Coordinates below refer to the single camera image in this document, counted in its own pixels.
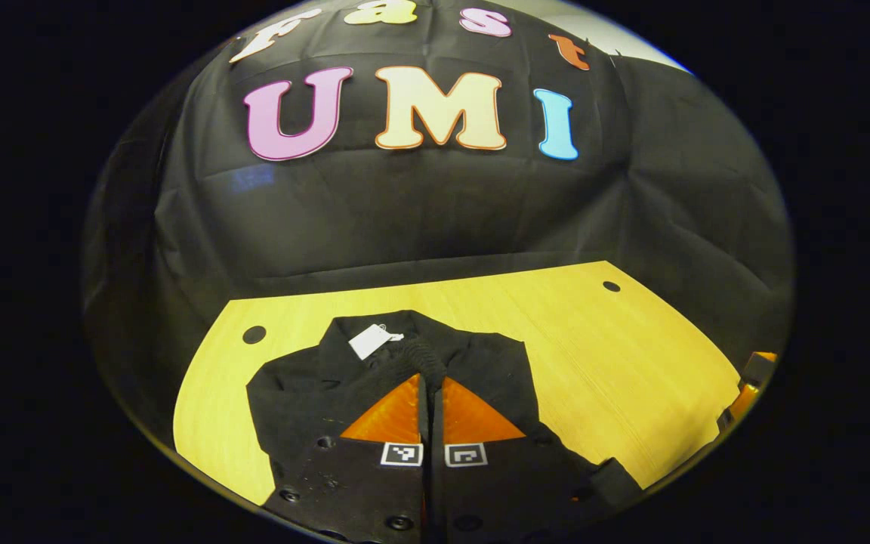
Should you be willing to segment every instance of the pink letter u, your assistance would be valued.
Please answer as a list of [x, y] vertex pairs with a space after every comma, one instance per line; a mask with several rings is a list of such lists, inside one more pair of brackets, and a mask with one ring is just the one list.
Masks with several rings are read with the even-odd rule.
[[251, 91], [244, 97], [248, 106], [248, 140], [255, 155], [268, 161], [288, 161], [314, 153], [324, 147], [338, 131], [341, 109], [341, 83], [355, 73], [348, 66], [311, 73], [304, 82], [314, 87], [314, 114], [311, 125], [300, 134], [280, 131], [280, 97], [291, 88], [290, 82], [274, 82]]

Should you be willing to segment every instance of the yellow wooden tabletop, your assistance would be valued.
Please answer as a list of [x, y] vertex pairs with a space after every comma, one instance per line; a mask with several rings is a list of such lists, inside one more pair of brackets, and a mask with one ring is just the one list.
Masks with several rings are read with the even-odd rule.
[[[604, 288], [614, 282], [618, 292]], [[246, 385], [321, 341], [334, 317], [418, 313], [522, 341], [539, 419], [591, 462], [616, 457], [643, 488], [713, 440], [739, 375], [686, 318], [607, 261], [380, 289], [230, 301], [194, 355], [173, 421], [177, 452], [262, 504], [273, 491]], [[249, 345], [244, 331], [267, 334]]]

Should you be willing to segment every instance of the white wall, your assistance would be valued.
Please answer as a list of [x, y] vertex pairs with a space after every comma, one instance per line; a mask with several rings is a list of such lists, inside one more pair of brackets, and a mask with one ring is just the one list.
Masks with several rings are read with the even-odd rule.
[[590, 44], [601, 51], [652, 60], [689, 72], [677, 61], [650, 45], [632, 31], [619, 26], [609, 18], [595, 14], [576, 4], [561, 0], [490, 0], [494, 4], [531, 14], [549, 24], [566, 29], [580, 38], [589, 39]]

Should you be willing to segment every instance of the white tag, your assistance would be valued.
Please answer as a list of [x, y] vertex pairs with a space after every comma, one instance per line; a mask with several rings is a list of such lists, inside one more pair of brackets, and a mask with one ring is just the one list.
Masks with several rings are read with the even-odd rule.
[[401, 340], [403, 334], [390, 334], [378, 325], [372, 325], [366, 328], [358, 336], [348, 341], [351, 348], [358, 354], [359, 358], [364, 361], [367, 356], [373, 354], [375, 349], [381, 347], [382, 344], [389, 340]]

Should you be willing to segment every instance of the black background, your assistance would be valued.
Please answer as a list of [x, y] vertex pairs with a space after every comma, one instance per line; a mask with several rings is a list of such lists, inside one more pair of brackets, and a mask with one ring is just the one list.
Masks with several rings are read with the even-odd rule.
[[[870, 7], [811, 4], [594, 6], [753, 131], [800, 273], [783, 368], [742, 429], [594, 539], [870, 541]], [[112, 146], [176, 72], [282, 5], [0, 3], [0, 541], [300, 541], [159, 454], [79, 324], [80, 228]]]

